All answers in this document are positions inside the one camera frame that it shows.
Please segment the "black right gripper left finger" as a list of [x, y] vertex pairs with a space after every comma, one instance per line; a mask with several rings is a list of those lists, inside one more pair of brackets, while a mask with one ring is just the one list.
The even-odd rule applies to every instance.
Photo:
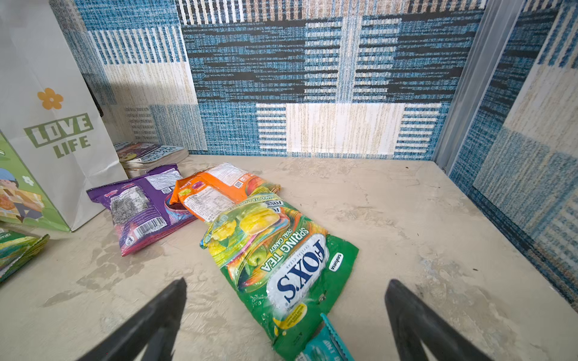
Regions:
[[158, 293], [81, 360], [171, 360], [187, 301], [180, 278]]

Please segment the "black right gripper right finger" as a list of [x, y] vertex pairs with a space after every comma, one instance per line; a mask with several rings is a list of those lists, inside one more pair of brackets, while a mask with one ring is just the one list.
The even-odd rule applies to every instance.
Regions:
[[397, 279], [385, 293], [385, 306], [401, 360], [488, 360], [489, 357], [451, 327]]

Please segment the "green snack packet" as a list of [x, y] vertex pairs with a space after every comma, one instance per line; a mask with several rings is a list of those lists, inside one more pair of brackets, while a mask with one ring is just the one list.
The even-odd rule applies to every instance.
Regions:
[[1, 283], [43, 251], [49, 235], [27, 236], [13, 230], [1, 229]]

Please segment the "white paper bag with illustration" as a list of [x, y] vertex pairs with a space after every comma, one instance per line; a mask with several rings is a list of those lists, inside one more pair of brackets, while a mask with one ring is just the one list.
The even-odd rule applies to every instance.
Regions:
[[1, 219], [64, 232], [101, 212], [87, 191], [126, 178], [46, 1], [1, 3]]

